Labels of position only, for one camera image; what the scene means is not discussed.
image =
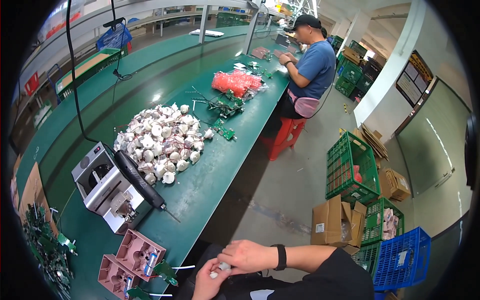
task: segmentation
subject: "black sleeve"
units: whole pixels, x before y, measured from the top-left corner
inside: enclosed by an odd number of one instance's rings
[[[339,248],[315,272],[304,276],[302,281],[276,289],[267,299],[372,300],[373,281],[367,271]]]

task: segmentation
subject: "pink waist bag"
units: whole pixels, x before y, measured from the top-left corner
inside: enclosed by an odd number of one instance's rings
[[[290,89],[288,89],[288,95],[292,98],[293,107],[295,111],[306,119],[310,119],[315,114],[320,101],[315,98],[309,97],[297,97],[295,96]]]

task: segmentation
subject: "red plastic stool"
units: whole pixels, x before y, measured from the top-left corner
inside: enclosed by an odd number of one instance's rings
[[[307,122],[307,119],[294,120],[283,117],[281,117],[280,120],[282,121],[282,128],[280,128],[275,140],[261,138],[261,141],[268,148],[268,158],[271,161],[276,160],[283,149],[287,147],[293,149],[295,142],[299,138],[300,133]],[[290,134],[292,134],[293,137],[291,140],[288,140]]]

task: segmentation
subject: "black cap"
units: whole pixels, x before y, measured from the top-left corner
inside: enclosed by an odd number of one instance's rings
[[[291,30],[295,30],[299,25],[308,25],[312,28],[322,29],[322,23],[320,20],[312,16],[311,14],[303,14],[295,20],[295,24]]]

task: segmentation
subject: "blue t-shirt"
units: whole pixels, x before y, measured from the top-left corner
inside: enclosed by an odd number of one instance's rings
[[[297,97],[320,99],[335,77],[335,52],[327,41],[310,45],[310,48],[297,62],[299,74],[310,80],[310,83],[300,88],[293,80],[288,87]]]

